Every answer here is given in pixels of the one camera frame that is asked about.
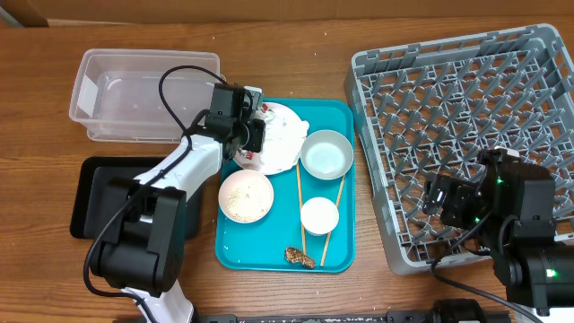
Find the red snack wrapper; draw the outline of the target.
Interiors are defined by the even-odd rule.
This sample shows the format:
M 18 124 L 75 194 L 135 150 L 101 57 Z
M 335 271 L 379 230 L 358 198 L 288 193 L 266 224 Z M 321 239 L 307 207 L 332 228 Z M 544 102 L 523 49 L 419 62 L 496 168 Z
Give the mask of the red snack wrapper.
M 270 123 L 270 119 L 272 117 L 272 112 L 268 108 L 267 104 L 264 103 L 261 109 L 256 110 L 255 119 L 264 120 L 266 124 Z M 265 141 L 264 138 L 261 140 L 250 138 L 249 142 L 252 144 L 256 144 L 255 148 L 257 149 L 256 152 L 249 151 L 249 150 L 239 150 L 239 155 L 247 160 L 253 160 L 256 153 L 261 153 L 263 151 L 263 142 Z

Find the small white plate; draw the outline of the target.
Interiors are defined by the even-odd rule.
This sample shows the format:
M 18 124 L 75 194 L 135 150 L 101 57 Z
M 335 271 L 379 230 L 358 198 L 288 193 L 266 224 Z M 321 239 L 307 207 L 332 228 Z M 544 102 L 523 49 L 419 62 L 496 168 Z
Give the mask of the small white plate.
M 274 202 L 270 180 L 254 170 L 239 170 L 220 187 L 218 203 L 222 213 L 235 223 L 255 223 L 263 219 Z

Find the small white cup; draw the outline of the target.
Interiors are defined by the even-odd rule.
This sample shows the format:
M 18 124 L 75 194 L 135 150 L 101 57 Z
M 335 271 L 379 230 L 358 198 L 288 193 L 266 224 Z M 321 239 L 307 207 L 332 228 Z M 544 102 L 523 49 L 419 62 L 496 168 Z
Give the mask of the small white cup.
M 313 197 L 300 209 L 300 221 L 311 235 L 325 235 L 337 226 L 339 211 L 331 200 L 325 197 Z

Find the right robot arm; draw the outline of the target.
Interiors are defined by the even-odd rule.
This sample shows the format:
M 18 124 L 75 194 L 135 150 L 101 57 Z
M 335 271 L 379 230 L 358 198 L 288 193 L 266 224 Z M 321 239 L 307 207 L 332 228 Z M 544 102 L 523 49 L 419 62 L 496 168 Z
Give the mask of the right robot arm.
M 436 175 L 422 210 L 464 231 L 446 252 L 475 239 L 488 249 L 505 298 L 442 275 L 444 284 L 496 301 L 530 322 L 557 322 L 573 308 L 573 248 L 555 239 L 555 180 L 543 166 L 497 146 L 478 153 L 485 168 L 476 182 Z

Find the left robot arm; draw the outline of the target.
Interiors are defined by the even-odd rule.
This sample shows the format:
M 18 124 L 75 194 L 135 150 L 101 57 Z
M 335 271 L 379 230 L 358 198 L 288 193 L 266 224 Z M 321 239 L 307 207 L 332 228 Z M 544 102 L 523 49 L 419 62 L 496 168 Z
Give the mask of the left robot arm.
M 168 157 L 134 179 L 109 182 L 83 265 L 91 293 L 132 300 L 146 322 L 196 321 L 178 282 L 187 204 L 237 150 L 261 151 L 265 123 L 255 114 L 263 98 L 256 87 L 216 83 L 209 108 L 184 127 Z

